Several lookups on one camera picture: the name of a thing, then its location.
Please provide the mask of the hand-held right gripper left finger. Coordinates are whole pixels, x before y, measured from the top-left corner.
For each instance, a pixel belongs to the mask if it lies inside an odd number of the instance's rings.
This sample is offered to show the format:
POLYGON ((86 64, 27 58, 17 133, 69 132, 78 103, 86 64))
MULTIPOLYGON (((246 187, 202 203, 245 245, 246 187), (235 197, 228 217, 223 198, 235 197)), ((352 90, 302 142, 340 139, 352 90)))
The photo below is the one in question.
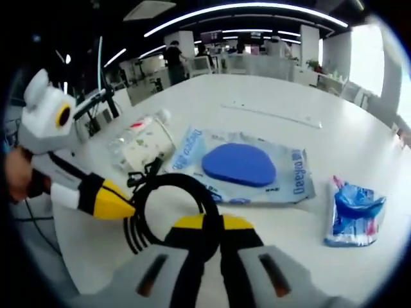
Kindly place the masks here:
POLYGON ((117 269, 108 286, 73 300, 74 307, 195 307, 205 263, 216 253, 220 215, 179 219, 153 244, 117 269))

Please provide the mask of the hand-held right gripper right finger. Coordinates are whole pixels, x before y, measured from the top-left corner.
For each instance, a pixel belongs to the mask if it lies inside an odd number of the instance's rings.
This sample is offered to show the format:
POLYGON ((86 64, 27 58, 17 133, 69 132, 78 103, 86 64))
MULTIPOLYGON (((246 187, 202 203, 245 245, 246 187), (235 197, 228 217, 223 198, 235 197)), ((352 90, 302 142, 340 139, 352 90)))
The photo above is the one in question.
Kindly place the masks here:
POLYGON ((355 307, 325 294, 302 264, 266 246, 246 219, 222 215, 221 274, 230 307, 355 307))

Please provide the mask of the person's left hand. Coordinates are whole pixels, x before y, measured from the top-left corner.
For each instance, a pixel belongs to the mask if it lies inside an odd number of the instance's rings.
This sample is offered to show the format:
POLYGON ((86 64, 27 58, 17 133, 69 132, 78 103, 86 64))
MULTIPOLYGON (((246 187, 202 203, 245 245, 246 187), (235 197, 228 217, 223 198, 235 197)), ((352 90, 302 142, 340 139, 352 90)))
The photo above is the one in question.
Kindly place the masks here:
POLYGON ((6 154, 4 162, 6 186, 13 203, 43 193, 50 194, 51 180, 33 169, 31 158, 32 154, 21 146, 6 154))

